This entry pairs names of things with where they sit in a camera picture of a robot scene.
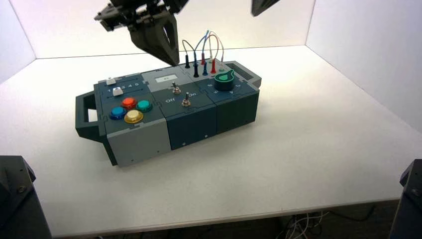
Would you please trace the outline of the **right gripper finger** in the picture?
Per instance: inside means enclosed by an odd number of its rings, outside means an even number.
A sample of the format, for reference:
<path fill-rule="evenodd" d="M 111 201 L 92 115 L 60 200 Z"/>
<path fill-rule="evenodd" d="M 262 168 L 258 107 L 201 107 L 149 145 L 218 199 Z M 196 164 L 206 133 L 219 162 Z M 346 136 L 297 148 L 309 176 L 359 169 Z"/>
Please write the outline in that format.
<path fill-rule="evenodd" d="M 252 0 L 251 14 L 253 16 L 258 16 L 263 11 L 265 11 L 265 1 L 264 0 Z"/>
<path fill-rule="evenodd" d="M 264 0 L 265 1 L 265 11 L 272 7 L 274 4 L 279 2 L 279 0 Z"/>

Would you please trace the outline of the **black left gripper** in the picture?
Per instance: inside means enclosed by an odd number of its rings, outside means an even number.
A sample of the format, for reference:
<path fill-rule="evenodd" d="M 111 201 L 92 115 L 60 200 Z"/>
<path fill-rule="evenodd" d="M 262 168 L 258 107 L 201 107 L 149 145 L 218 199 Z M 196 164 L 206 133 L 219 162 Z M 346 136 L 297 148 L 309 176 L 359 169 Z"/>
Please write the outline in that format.
<path fill-rule="evenodd" d="M 128 27 L 136 47 L 176 66 L 180 59 L 174 14 L 186 4 L 186 0 L 165 0 L 162 4 L 158 0 L 111 0 L 94 20 L 106 31 Z"/>

